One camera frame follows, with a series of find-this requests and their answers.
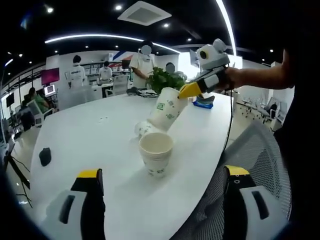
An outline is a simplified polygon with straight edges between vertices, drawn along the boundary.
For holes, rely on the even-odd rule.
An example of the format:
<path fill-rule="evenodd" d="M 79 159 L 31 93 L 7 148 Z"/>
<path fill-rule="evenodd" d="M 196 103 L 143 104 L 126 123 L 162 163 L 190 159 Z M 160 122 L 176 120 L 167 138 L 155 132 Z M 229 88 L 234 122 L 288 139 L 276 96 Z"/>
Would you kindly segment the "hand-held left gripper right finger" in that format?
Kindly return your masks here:
<path fill-rule="evenodd" d="M 287 226 L 281 205 L 250 173 L 225 165 L 223 192 L 224 240 L 274 240 Z"/>

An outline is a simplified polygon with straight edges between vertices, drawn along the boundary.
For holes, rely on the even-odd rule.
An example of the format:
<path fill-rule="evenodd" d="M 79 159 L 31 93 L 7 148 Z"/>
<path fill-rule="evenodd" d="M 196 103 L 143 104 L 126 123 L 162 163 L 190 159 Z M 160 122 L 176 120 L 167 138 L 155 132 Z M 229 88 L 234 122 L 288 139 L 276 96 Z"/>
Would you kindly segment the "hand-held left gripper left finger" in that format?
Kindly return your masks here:
<path fill-rule="evenodd" d="M 105 211 L 102 169 L 84 170 L 47 206 L 44 232 L 50 240 L 104 240 Z"/>

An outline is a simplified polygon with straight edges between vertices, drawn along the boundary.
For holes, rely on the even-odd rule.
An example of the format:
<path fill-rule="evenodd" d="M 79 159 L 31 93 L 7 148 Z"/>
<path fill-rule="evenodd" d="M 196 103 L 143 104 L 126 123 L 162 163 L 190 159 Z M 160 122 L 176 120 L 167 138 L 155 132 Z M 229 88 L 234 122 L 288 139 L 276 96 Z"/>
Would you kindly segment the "person's right hand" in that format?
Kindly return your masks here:
<path fill-rule="evenodd" d="M 226 81 L 220 86 L 221 90 L 228 91 L 242 87 L 242 70 L 234 67 L 228 67 L 224 71 L 226 76 Z"/>

